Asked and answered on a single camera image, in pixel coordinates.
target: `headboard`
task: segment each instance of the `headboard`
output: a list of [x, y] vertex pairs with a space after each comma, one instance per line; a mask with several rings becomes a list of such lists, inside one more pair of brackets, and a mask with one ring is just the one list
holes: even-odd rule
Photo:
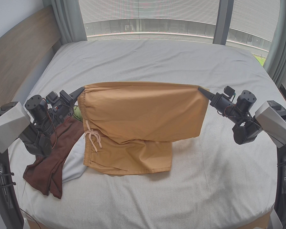
[[0, 106], [11, 102], [27, 75], [60, 37], [50, 5], [0, 38]]

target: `bed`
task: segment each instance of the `bed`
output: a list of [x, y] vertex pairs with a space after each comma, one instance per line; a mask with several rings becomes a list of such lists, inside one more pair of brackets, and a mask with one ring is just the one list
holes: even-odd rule
[[[63, 45], [30, 92], [70, 93], [108, 81], [195, 84], [211, 92], [229, 85], [257, 101], [286, 102], [246, 50], [174, 40], [103, 40]], [[22, 178], [35, 157], [18, 139], [9, 147], [20, 207], [49, 228], [237, 228], [268, 216], [275, 201], [276, 146], [261, 133], [237, 145], [233, 123], [208, 107], [197, 138], [173, 143], [170, 172], [112, 176], [87, 168], [63, 184], [61, 200]]]

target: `drawstring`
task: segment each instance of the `drawstring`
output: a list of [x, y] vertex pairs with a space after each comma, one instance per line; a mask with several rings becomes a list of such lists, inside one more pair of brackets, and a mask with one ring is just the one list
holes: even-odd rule
[[102, 148], [101, 136], [99, 135], [99, 133], [97, 131], [94, 131], [93, 129], [90, 128], [87, 120], [86, 120], [86, 125], [88, 127], [88, 130], [85, 132], [84, 138], [89, 133], [89, 140], [91, 141], [92, 146], [94, 147], [94, 150], [96, 151], [96, 154], [99, 155], [97, 148], [95, 147], [94, 143], [92, 142], [91, 135], [94, 135], [96, 137], [96, 141], [98, 142], [100, 148]]

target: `wooden headboard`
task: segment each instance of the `wooden headboard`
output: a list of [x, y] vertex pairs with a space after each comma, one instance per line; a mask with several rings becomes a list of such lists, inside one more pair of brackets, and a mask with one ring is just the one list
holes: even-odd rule
[[0, 38], [0, 106], [60, 39], [52, 6], [32, 14]]

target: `grass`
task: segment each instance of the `grass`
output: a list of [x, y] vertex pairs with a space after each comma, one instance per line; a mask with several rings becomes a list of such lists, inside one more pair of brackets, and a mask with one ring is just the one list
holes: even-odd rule
[[264, 66], [266, 58], [257, 55], [254, 55], [254, 57], [256, 57], [257, 61], [259, 61], [262, 66]]

